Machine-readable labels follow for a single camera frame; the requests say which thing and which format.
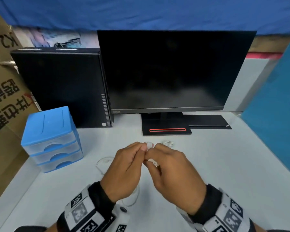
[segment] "right hand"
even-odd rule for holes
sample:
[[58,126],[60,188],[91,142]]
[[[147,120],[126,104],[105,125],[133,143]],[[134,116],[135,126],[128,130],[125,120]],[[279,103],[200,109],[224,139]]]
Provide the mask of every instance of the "right hand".
[[155,188],[167,201],[194,215],[204,201],[206,185],[185,154],[158,143],[147,151],[145,159]]

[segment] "blue lid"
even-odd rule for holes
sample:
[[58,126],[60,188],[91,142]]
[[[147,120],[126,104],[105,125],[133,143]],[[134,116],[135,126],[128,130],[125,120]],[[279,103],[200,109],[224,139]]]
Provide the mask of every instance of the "blue lid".
[[71,119],[67,106],[30,114],[21,145],[29,146],[71,133]]

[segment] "desk surface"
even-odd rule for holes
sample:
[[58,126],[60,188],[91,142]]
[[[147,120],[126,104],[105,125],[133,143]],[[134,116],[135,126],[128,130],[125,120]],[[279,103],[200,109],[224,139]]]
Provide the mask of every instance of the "desk surface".
[[[187,114],[207,114],[195,112]],[[113,128],[79,129],[85,157],[56,171],[40,173],[0,232],[14,231],[22,225],[50,226],[65,205],[86,185],[101,179],[97,161],[114,156],[116,151],[135,141],[175,142],[206,183],[221,187],[248,211],[251,219],[265,229],[290,230],[290,172],[273,153],[231,112],[221,114],[232,130],[192,130],[192,135],[142,136],[139,114],[116,115]],[[142,167],[140,195],[130,207],[131,231],[191,231],[154,188],[145,166]]]

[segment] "desktop computer tower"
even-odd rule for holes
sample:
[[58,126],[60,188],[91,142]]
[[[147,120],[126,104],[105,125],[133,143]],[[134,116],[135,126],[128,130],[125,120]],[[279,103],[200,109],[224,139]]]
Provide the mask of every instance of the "desktop computer tower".
[[41,110],[68,106],[77,128],[112,127],[100,49],[24,48],[11,56]]

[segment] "blue cloth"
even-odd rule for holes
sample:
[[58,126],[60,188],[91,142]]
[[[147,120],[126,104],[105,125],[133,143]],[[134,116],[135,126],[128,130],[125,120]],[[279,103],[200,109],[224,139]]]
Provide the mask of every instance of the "blue cloth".
[[290,0],[0,0],[13,26],[290,34]]
[[290,45],[242,119],[290,170]]

